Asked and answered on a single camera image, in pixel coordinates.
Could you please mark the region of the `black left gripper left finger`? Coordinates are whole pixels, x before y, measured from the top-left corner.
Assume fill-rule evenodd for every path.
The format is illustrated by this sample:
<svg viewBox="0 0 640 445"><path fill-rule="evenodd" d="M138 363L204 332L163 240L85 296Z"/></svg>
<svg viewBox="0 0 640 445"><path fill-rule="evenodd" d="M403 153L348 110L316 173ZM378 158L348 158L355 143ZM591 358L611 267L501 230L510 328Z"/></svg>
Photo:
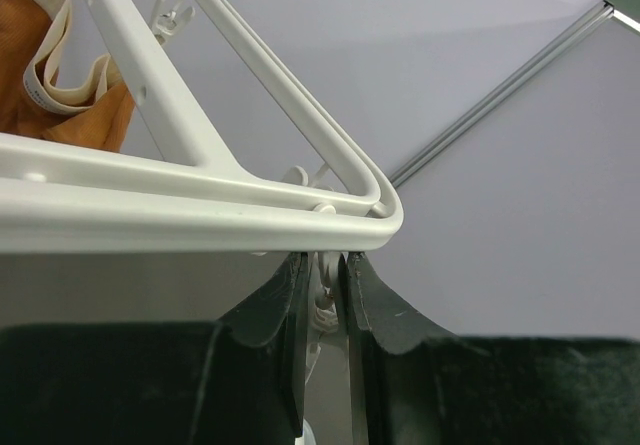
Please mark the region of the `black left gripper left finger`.
<svg viewBox="0 0 640 445"><path fill-rule="evenodd" d="M303 433L309 257L221 318L1 332L5 444L292 444Z"/></svg>

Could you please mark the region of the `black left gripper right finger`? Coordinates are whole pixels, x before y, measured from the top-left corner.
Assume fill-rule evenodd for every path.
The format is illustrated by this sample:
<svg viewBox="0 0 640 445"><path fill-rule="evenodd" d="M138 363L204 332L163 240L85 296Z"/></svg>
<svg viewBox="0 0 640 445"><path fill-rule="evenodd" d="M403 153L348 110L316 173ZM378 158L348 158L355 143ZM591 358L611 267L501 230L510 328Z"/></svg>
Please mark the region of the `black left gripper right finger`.
<svg viewBox="0 0 640 445"><path fill-rule="evenodd" d="M357 444L635 444L639 344L454 334L344 263Z"/></svg>

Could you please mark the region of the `white hanger clip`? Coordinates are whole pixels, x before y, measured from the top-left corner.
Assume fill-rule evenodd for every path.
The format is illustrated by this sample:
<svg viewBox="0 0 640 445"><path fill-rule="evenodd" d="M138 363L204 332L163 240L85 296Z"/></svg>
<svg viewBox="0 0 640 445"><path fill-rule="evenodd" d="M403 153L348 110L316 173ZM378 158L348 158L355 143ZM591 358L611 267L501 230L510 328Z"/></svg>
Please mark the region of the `white hanger clip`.
<svg viewBox="0 0 640 445"><path fill-rule="evenodd" d="M346 299L340 271L344 265L341 252L313 252L309 265L308 328L306 367L311 373L321 351L329 347L340 353L342 368L349 362Z"/></svg>

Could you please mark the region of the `white clip sock hanger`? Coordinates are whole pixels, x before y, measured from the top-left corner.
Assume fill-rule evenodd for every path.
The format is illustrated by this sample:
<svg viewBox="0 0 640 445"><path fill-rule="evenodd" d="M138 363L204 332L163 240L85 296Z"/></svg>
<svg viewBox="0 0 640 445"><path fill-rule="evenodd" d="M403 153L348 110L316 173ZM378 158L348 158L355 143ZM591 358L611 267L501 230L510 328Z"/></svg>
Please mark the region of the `white clip sock hanger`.
<svg viewBox="0 0 640 445"><path fill-rule="evenodd" d="M236 160L165 51L204 12L342 183L292 169L267 180ZM110 54L135 102L119 152L1 131L5 253L369 251L403 221L366 153L227 0L144 17L132 0L72 0L57 86L75 88Z"/></svg>

